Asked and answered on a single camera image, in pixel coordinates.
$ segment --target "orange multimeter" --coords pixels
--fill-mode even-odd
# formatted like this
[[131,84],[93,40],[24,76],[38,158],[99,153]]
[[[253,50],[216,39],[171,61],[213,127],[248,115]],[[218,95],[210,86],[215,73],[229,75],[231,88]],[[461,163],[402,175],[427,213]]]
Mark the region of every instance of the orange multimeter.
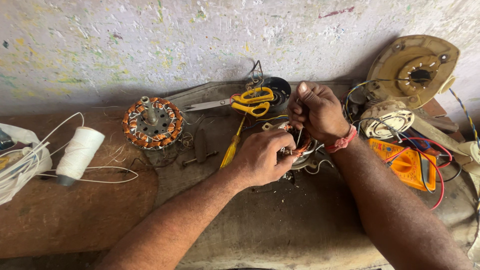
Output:
[[[389,157],[403,150],[403,147],[401,146],[389,144],[380,140],[368,139],[367,141],[370,148],[382,160],[386,160]],[[435,164],[436,158],[434,156],[427,154],[425,155]],[[408,149],[402,154],[400,154],[400,156],[393,160],[392,166],[390,168],[392,168],[394,173],[405,184],[419,190],[427,191],[427,189],[425,189],[425,187],[423,186],[423,182],[421,179],[420,169],[423,169],[425,185],[429,190],[435,190],[435,167],[433,167],[432,164],[424,156],[422,156],[415,150]]]

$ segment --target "workbench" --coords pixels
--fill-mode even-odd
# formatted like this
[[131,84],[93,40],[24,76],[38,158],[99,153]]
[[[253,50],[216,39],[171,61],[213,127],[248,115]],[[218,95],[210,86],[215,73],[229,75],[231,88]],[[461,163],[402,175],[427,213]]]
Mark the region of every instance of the workbench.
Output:
[[[351,86],[350,81],[322,83],[338,97]],[[292,90],[296,84],[291,83]],[[168,100],[182,109],[187,104],[221,100],[244,90],[244,82],[209,83]],[[91,166],[103,166],[115,157],[109,165],[128,167],[136,157],[145,160],[143,154],[151,164],[163,162],[161,151],[142,154],[126,143],[120,127],[122,114],[102,109],[85,114],[85,126],[106,135]],[[69,115],[2,117],[0,122],[30,129],[42,139]],[[136,163],[132,169],[140,177],[124,184],[77,182],[64,187],[52,179],[34,178],[11,202],[0,206],[0,258],[108,249],[152,209],[218,170],[242,116],[224,106],[184,113],[184,117],[189,123],[184,132],[195,135],[196,130],[204,129],[207,153],[219,151],[219,155],[184,167],[182,161],[194,158],[190,150],[172,165],[156,169],[158,177],[153,169]],[[78,125],[63,126],[57,136],[49,139],[49,149],[68,141]],[[248,135],[260,132],[261,126],[246,130],[239,145]],[[124,152],[116,157],[119,151],[115,151],[122,145]],[[54,156],[54,168],[60,157]],[[450,166],[441,171],[446,176],[454,174]],[[293,174],[290,180],[281,179],[237,194],[200,235],[177,269],[358,269],[387,263],[365,234],[353,197],[336,169],[324,166],[316,175],[303,170]],[[120,171],[107,171],[90,172],[84,178],[113,181],[122,176]],[[428,206],[438,200],[438,193],[413,192]],[[445,197],[434,211],[464,249],[473,241],[477,228],[475,198],[468,175],[462,173],[445,183]]]

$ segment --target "hand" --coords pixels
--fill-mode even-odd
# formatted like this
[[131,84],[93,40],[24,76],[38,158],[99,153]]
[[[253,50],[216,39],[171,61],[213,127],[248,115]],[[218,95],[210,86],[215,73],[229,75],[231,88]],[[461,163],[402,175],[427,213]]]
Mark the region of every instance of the hand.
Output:
[[326,146],[333,145],[350,131],[340,102],[327,86],[301,81],[297,91],[290,95],[287,108],[294,127],[302,129],[305,126],[312,137]]
[[295,149],[293,136],[284,129],[252,134],[223,170],[238,176],[235,181],[239,182],[239,190],[276,181],[290,170],[293,162],[297,160],[297,157],[292,155],[277,160],[276,153],[282,147]]

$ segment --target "red wire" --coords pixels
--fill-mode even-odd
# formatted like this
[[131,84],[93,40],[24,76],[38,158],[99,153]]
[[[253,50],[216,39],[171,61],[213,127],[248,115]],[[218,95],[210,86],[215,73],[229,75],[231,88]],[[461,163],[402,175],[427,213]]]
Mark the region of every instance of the red wire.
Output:
[[422,151],[420,151],[418,149],[415,149],[415,150],[417,150],[421,155],[423,155],[435,167],[435,170],[437,171],[438,176],[440,177],[440,184],[442,186],[442,189],[440,190],[440,198],[438,198],[437,203],[432,208],[430,208],[430,210],[433,210],[433,209],[437,208],[438,205],[440,205],[440,202],[442,201],[442,198],[444,197],[444,192],[445,192],[444,178],[442,177],[442,174],[440,173],[440,170],[438,169],[437,165],[435,165],[435,163],[433,161],[431,161]]
[[[441,146],[439,143],[437,143],[437,142],[435,142],[435,141],[432,141],[432,140],[430,140],[430,139],[419,138],[419,137],[409,137],[409,139],[422,140],[422,141],[427,141],[427,142],[436,144],[436,145],[437,145],[438,147],[440,147],[443,151],[445,151],[445,153],[447,153],[447,155],[448,155],[448,161],[452,161],[452,154],[450,154],[450,152],[449,152],[447,149],[445,149],[443,146]],[[448,166],[449,164],[450,164],[450,162],[448,162],[448,163],[446,163],[446,164],[444,164],[444,165],[442,165],[442,166],[439,166],[438,168],[443,168],[443,167],[445,167],[445,166]]]
[[[434,143],[436,144],[438,147],[440,147],[443,151],[445,151],[445,153],[448,154],[448,161],[452,161],[452,154],[450,154],[450,152],[445,149],[443,146],[441,146],[439,143],[435,142],[435,141],[432,141],[430,139],[426,139],[426,138],[420,138],[420,137],[409,137],[409,139],[413,139],[413,140],[422,140],[422,141],[427,141],[427,142],[431,142],[431,143]],[[435,170],[437,171],[437,174],[438,176],[440,177],[440,184],[442,186],[442,189],[440,190],[440,198],[438,198],[438,201],[437,203],[430,209],[430,210],[433,210],[435,208],[437,208],[438,205],[440,205],[440,202],[442,201],[442,198],[444,197],[444,192],[445,192],[445,185],[444,185],[444,178],[442,177],[442,174],[440,173],[440,170],[439,168],[443,168],[445,166],[447,166],[448,164],[450,164],[450,162],[442,165],[442,166],[437,166],[435,165],[435,163],[433,161],[431,161],[422,151],[420,151],[419,149],[415,149],[416,151],[418,151],[421,155],[423,155],[432,165],[433,167],[435,168]]]
[[407,146],[407,147],[403,148],[400,152],[398,152],[398,153],[394,154],[393,156],[385,159],[384,161],[389,161],[389,160],[391,160],[391,159],[394,159],[395,157],[400,156],[400,154],[402,154],[403,152],[407,151],[408,149],[410,149],[410,146]]
[[347,92],[345,92],[345,93],[342,94],[342,97],[340,98],[340,102],[341,102],[342,104],[343,104],[343,102],[345,102],[345,99],[343,98],[343,96],[344,96],[346,93],[350,92],[350,91],[351,91],[351,90],[348,90]]
[[[230,101],[229,101],[229,102],[230,102],[230,105],[232,105],[232,97],[233,97],[233,96],[241,96],[241,95],[240,95],[240,94],[233,94],[233,95],[231,95],[231,96],[230,96]],[[234,109],[234,108],[232,108],[232,109],[233,109],[234,111],[238,112],[239,114],[245,116],[245,118],[248,120],[249,126],[252,125],[252,122],[250,122],[250,119],[248,119],[248,117],[247,117],[247,115],[246,115],[245,113],[241,113],[241,112],[239,112],[238,110],[236,110],[236,109]]]

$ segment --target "scissors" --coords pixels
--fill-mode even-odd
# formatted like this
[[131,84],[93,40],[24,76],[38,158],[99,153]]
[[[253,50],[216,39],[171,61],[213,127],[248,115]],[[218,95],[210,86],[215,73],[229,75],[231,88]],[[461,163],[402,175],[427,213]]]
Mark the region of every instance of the scissors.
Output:
[[[260,96],[260,97],[254,97],[254,98],[245,98],[247,95],[251,95],[253,93],[257,92],[267,92],[267,95]],[[192,104],[192,105],[186,105],[185,108],[187,110],[184,111],[193,111],[193,110],[204,110],[204,109],[209,109],[209,108],[215,108],[215,107],[220,107],[220,106],[226,106],[226,105],[231,105],[232,108],[237,109],[237,110],[242,110],[244,112],[247,112],[255,117],[263,116],[264,114],[267,113],[268,108],[270,108],[270,103],[265,102],[265,101],[270,101],[274,99],[273,92],[270,88],[268,87],[257,87],[252,90],[248,90],[241,94],[240,96],[232,96],[231,99],[235,102],[230,104],[230,98],[224,99],[224,100],[219,100],[219,101],[211,101],[211,102],[205,102],[205,103],[199,103],[199,104]],[[247,107],[242,104],[254,104],[254,103],[259,103],[257,106],[253,107]],[[261,113],[255,113],[253,112],[254,110],[258,109],[263,109]]]

